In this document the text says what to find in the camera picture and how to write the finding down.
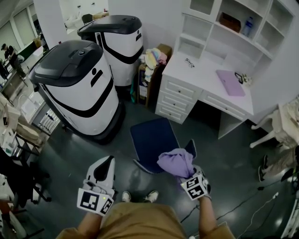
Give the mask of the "person's right hand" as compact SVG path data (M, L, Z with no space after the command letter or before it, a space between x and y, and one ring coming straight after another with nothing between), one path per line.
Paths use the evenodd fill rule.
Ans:
M207 193L205 194L205 197L207 197L210 200L212 200L211 195L210 195L210 193L211 193L211 185L210 185L210 183L209 183L206 175L204 174L204 172L202 173L202 175L203 175L203 179L204 179L204 182L205 182L205 185L206 185L206 190L207 190Z

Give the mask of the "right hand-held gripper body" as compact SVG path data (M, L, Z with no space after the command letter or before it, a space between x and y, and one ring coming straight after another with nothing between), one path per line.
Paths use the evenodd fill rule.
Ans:
M182 189L187 193L188 197L193 200L198 200L205 197L207 193L206 185L203 179L202 168L198 165L193 166L194 174L189 178L179 178Z

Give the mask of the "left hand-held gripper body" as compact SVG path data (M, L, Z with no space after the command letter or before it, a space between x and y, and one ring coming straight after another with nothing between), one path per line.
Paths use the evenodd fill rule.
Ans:
M109 156L106 156L98 160L100 161L101 178L100 182L97 185L103 185L107 188L114 189L114 184L103 183L104 172L102 166L108 157ZM105 216L113 203L114 195L110 196L106 194L100 194L91 190L85 190L83 189L83 187L79 188L78 190L77 207L87 212L92 212L100 216Z

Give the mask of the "person's left hand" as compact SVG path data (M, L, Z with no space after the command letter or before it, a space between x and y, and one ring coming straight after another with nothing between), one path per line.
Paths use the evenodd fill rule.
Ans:
M83 181L83 189L85 190L91 190L93 192L97 192L97 193L100 193L100 194L106 194L106 195L110 195L110 196L113 196L115 194L115 190L112 189L112 188L107 188L103 185L97 185L97 184L94 184L93 182L85 179Z

